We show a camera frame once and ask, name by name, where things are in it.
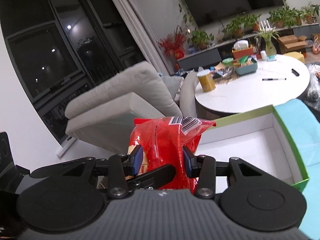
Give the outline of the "red snack bag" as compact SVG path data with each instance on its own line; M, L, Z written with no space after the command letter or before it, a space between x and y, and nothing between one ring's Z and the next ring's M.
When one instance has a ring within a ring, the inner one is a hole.
M201 135L216 122L193 117L163 117L158 119L135 118L135 127L130 135L128 154L135 146L143 148L143 161L139 174L150 172L165 164L176 169L172 182L164 189L189 189L195 192L197 180L185 174L183 147L187 146L195 153Z

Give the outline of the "yellow canister white lid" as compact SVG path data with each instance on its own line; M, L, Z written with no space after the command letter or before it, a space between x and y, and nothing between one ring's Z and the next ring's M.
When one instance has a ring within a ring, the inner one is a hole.
M201 84L204 93L213 91L216 86L209 69L204 69L197 73L197 78Z

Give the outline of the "black pen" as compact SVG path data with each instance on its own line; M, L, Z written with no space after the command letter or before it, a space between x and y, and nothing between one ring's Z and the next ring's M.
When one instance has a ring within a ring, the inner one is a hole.
M287 78L265 78L262 81L280 81L280 80L287 80Z

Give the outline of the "orange tissue box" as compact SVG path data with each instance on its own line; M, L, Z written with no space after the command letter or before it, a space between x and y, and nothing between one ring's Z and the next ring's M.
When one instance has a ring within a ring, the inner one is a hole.
M240 59L243 56L251 56L254 54L254 49L247 40L238 40L233 44L232 54L234 59Z

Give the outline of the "red flower arrangement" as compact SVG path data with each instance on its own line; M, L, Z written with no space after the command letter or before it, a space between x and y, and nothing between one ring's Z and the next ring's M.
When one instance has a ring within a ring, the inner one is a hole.
M167 57L173 56L176 60L184 57L184 43L187 38L184 30L178 25L173 33L161 38L157 43Z

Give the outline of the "white cup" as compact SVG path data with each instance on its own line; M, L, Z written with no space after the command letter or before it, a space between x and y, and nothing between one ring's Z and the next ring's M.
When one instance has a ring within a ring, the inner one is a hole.
M267 60L266 51L262 50L262 51L260 52L260 55L261 55L261 58L262 58L264 61Z

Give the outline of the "potted green plant left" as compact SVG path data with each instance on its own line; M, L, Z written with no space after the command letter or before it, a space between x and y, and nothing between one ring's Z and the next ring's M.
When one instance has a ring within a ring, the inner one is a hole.
M214 35L212 33L207 34L202 30L192 31L190 33L190 37L188 38L188 43L200 50L207 49L212 41L214 41Z

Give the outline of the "small black remote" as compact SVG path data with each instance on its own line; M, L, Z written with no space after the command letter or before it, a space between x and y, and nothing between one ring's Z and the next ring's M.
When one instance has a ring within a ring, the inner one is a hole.
M300 74L299 74L296 70L294 70L294 69L291 69L291 72L292 72L295 76L300 76Z

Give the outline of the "dark tv console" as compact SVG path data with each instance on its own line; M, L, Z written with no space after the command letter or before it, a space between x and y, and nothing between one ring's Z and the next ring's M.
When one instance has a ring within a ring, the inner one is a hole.
M303 24L292 28L277 28L279 36L294 34L296 36L305 35L307 39L311 39L313 34L319 33L319 23ZM255 45L256 33L244 35L242 38L230 39L222 43L214 44L206 50L198 51L194 54L187 55L177 61L179 67L183 70L191 70L196 67L210 67L219 63L223 59L232 57L233 45L238 40L247 40L249 44Z

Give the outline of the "yellow stool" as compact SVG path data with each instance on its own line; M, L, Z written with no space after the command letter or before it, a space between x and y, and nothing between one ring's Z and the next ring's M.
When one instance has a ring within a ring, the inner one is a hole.
M299 60L302 63L305 63L304 54L301 52L292 51L292 52L285 53L284 56L289 56L289 57L292 57L294 59Z

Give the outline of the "glass vase with flowers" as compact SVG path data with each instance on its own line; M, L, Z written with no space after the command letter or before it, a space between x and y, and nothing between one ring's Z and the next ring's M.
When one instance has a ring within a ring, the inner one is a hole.
M272 39L279 37L278 32L274 27L269 25L259 25L259 31L256 33L257 38L262 38L265 41L265 52L267 57L272 57L277 54L277 50L272 42Z

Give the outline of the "open brown cardboard box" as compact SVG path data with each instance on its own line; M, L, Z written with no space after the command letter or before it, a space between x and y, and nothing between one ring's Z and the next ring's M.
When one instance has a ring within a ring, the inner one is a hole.
M287 35L277 38L282 54L292 51L301 51L307 46L306 36Z

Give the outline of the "potted green plant middle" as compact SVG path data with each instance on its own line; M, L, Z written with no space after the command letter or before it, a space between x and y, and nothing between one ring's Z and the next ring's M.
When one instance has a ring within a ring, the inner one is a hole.
M237 16L223 28L223 33L227 37L240 38L245 31L256 32L259 30L260 15L248 14Z

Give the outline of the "potted green plant right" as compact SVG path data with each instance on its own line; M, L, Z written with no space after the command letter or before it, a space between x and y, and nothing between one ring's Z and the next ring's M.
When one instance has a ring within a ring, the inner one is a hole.
M302 25L304 12L288 5L269 12L268 21L277 28L292 28Z

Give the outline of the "white curtain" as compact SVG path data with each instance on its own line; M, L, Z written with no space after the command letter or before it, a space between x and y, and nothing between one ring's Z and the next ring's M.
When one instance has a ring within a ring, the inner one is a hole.
M173 74L172 65L159 48L155 33L136 0L112 0L146 61L163 74Z

